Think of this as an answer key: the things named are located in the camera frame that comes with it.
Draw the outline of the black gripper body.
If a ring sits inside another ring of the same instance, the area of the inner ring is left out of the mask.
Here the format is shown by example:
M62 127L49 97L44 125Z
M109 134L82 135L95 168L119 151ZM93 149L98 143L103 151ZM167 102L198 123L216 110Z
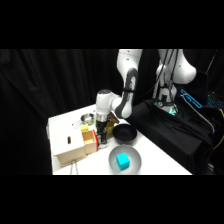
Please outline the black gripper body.
M108 123L107 115L100 115L100 114L96 115L96 128L98 133L105 130L107 123Z

